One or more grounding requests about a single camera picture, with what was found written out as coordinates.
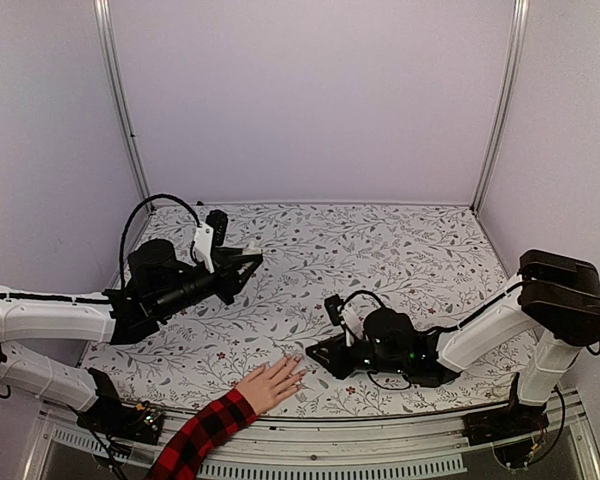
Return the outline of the clear nail polish bottle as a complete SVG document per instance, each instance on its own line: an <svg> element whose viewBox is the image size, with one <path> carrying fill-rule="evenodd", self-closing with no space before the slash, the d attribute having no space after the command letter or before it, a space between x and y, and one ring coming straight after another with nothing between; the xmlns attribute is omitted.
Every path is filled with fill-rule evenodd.
<svg viewBox="0 0 600 480"><path fill-rule="evenodd" d="M242 253L244 255L261 255L262 249L256 246L254 242L250 242L246 247L243 248Z"/></svg>

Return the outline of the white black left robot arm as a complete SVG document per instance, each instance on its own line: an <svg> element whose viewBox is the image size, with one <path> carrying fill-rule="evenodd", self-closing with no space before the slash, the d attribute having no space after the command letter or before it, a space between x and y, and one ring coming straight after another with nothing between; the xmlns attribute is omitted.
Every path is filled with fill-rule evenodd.
<svg viewBox="0 0 600 480"><path fill-rule="evenodd" d="M117 289L70 295L19 292L0 286L0 383L66 404L108 434L128 426L128 412L109 377L69 367L23 346L26 339L134 345L174 315L215 296L230 305L263 261L261 249L209 245L188 264L165 239L128 257L131 277Z"/></svg>

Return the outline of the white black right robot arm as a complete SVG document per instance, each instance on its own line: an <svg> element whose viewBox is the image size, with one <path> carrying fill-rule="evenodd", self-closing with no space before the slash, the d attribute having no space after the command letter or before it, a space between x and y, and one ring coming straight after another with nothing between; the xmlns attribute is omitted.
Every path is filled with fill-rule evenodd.
<svg viewBox="0 0 600 480"><path fill-rule="evenodd" d="M512 384L513 401L497 415L497 427L517 436L532 424L579 353L600 344L600 276L590 262L529 250L503 289L453 326L417 329L410 317L371 293L376 309L352 326L352 301L332 295L324 307L341 333L307 347L307 355L334 378L355 372L395 374L409 385L437 388L454 381L476 360L534 329L544 332L534 359Z"/></svg>

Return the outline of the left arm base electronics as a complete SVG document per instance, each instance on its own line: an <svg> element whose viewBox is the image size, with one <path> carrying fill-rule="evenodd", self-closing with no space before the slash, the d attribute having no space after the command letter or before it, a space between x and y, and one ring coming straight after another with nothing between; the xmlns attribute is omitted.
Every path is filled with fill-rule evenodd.
<svg viewBox="0 0 600 480"><path fill-rule="evenodd" d="M107 437L156 445L164 425L164 410L149 401L126 405L109 376L94 368L88 373L95 381L95 403L78 414L77 425Z"/></svg>

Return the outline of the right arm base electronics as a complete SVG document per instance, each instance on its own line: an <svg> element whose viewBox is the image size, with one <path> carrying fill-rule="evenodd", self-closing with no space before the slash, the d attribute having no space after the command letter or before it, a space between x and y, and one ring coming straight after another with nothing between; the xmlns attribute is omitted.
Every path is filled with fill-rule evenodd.
<svg viewBox="0 0 600 480"><path fill-rule="evenodd" d="M464 415L463 435L471 446L497 443L493 453L498 463L514 470L528 467L543 446L549 420L546 405L507 406Z"/></svg>

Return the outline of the red black plaid sleeve forearm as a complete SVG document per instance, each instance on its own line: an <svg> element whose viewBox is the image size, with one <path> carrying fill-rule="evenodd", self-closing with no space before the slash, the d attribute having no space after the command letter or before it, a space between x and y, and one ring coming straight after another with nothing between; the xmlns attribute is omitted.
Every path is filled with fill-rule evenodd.
<svg viewBox="0 0 600 480"><path fill-rule="evenodd" d="M225 444L236 432L257 419L245 397L232 389L212 401L169 440L145 479L195 479L206 456Z"/></svg>

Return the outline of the person's left hand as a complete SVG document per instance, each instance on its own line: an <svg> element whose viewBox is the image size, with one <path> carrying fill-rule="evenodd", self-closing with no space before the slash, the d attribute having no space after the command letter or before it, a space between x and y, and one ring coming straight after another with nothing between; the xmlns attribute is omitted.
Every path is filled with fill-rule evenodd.
<svg viewBox="0 0 600 480"><path fill-rule="evenodd" d="M235 389L257 416L274 409L303 388L305 370L299 370L301 356L284 356L273 365L262 364L239 381Z"/></svg>

